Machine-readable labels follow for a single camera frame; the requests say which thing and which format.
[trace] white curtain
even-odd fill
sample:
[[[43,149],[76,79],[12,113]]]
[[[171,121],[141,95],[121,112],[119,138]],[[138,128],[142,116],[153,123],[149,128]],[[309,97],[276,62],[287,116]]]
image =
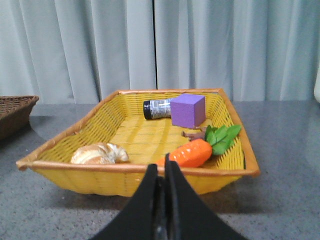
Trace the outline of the white curtain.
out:
[[[319,58],[319,0],[0,0],[0,95],[43,104],[155,88],[308,100]]]

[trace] gray countertop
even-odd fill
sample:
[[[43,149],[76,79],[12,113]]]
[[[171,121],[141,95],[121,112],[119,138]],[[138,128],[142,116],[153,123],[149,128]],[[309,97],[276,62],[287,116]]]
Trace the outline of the gray countertop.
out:
[[[250,240],[320,239],[320,105],[234,102],[261,169],[218,192],[208,207]],[[16,161],[81,119],[94,105],[36,105],[30,125],[0,141],[0,239],[88,239],[129,198],[78,194]]]

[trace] wicker basket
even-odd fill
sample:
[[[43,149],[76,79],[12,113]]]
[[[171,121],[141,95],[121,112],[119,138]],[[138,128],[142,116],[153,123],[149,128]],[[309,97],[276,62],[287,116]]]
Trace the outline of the wicker basket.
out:
[[[0,140],[10,136],[29,122],[38,96],[0,96]]]
[[[19,170],[30,168],[63,189],[82,194],[132,196],[147,165],[186,143],[185,130],[172,126],[170,118],[145,120],[143,102],[179,96],[205,96],[206,121],[214,126],[240,124],[232,103],[222,89],[121,90],[101,101],[84,118],[16,162]],[[84,145],[111,142],[126,149],[130,163],[113,165],[71,164],[73,152]],[[158,168],[163,174],[164,168]],[[242,125],[235,144],[202,167],[181,168],[198,194],[221,189],[245,175],[260,173]]]

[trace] croissant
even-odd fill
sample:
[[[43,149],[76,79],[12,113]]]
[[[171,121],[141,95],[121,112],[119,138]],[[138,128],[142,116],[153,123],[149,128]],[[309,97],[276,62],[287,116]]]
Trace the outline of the croissant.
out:
[[[113,143],[98,142],[79,147],[71,158],[72,164],[115,164],[129,160],[126,150]]]

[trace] purple cube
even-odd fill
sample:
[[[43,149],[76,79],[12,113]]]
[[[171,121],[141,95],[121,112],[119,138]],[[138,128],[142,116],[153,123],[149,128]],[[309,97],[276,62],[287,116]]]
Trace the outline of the purple cube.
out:
[[[170,102],[172,125],[192,129],[206,120],[203,95],[184,93]]]

